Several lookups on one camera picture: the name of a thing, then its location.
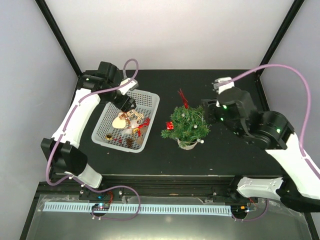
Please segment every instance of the red gift box ornament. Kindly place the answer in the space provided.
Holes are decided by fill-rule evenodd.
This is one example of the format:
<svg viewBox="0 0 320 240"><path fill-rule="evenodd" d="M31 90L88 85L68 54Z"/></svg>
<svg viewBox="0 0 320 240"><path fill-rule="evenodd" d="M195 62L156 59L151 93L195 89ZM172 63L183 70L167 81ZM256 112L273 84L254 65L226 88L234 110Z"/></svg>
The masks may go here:
<svg viewBox="0 0 320 240"><path fill-rule="evenodd" d="M175 127L174 127L172 121L167 121L167 122L166 122L166 129L167 129L167 130L173 130L174 128L175 128Z"/></svg>
<svg viewBox="0 0 320 240"><path fill-rule="evenodd" d="M186 109L189 108L189 105L188 105L188 100L186 99L184 93L182 92L181 88L179 89L178 93L180 94L181 98L182 98L182 101L183 101L183 105Z"/></svg>

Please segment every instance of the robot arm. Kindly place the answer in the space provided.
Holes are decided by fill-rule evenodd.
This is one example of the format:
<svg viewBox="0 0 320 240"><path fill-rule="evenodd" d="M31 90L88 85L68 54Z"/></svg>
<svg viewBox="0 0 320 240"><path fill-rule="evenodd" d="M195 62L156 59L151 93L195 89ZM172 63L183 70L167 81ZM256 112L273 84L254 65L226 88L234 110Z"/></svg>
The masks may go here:
<svg viewBox="0 0 320 240"><path fill-rule="evenodd" d="M301 153L287 118L276 111L258 111L250 94L234 87L233 82L216 90L216 99L202 100L206 121L223 123L237 137L266 151L287 173L274 179L243 177L237 192L246 198L281 201L298 212L320 212L320 169L306 152L305 156Z"/></svg>
<svg viewBox="0 0 320 240"><path fill-rule="evenodd" d="M122 80L119 69L108 62L101 62L97 71L86 71L79 77L74 100L62 124L51 139L44 138L41 142L42 151L48 160L54 145L62 135L51 162L55 170L72 175L92 188L99 187L102 181L101 174L90 167L87 156L78 150L81 136L99 103L112 102L123 112L136 108L135 100L126 93L137 88L138 82L134 79L131 82L129 80ZM117 90L103 92L122 85L123 87Z"/></svg>

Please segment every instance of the black tabletop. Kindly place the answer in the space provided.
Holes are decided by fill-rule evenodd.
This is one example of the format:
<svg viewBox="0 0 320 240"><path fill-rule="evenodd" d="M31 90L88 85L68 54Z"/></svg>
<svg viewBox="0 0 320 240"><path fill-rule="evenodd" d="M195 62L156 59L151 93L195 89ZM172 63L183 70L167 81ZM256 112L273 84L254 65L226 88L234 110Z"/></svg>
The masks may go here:
<svg viewBox="0 0 320 240"><path fill-rule="evenodd" d="M89 164L103 175L183 175L183 176L280 176L280 164L265 151L247 145L221 123L210 127L204 144L183 150L176 141L163 139L176 106L182 106L181 88L189 105L196 107L201 99L213 99L216 93L211 83L222 77L235 77L243 70L140 70L136 79L139 89L158 94L160 103L145 148L140 153L128 153L107 148L91 140L92 132L105 105L93 111L81 137L79 149L88 156ZM249 75L235 83L250 92L261 110L262 104L255 78Z"/></svg>

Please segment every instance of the basket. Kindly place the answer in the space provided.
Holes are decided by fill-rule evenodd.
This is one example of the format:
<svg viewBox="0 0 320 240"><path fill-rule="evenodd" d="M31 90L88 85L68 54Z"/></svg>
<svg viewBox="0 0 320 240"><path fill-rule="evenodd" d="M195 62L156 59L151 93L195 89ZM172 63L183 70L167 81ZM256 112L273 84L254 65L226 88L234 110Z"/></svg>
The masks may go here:
<svg viewBox="0 0 320 240"><path fill-rule="evenodd" d="M108 102L105 105L102 114L92 132L91 139L94 143L107 148L117 149L124 152L140 153L145 148L146 142L148 140L148 136L156 116L160 98L157 94L141 90L129 91L127 92L127 95L134 98L136 103L135 110L138 113L144 115L144 120L146 118L150 118L150 124L148 126L148 129L146 133L143 135L144 140L142 145L137 144L133 140L134 142L132 143L132 146L129 148L126 143L126 139L137 139L138 133L136 132L134 136L130 134L122 135L123 129L112 127L113 120L118 116L118 113L120 113L121 111L110 102ZM111 140L106 139L106 136L108 134L112 136Z"/></svg>

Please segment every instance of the white pot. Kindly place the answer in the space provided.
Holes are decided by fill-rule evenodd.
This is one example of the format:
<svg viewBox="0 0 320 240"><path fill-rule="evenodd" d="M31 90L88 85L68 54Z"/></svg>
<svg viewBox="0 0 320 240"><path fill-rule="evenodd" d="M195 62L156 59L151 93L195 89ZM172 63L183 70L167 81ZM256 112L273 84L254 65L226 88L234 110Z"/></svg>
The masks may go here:
<svg viewBox="0 0 320 240"><path fill-rule="evenodd" d="M180 148L182 148L182 149L184 149L184 150L191 150L191 149L193 149L196 145L197 145L197 141L194 143L194 144L192 144L192 145L187 145L187 146L181 146L181 141L178 139L178 145L179 145L179 147Z"/></svg>

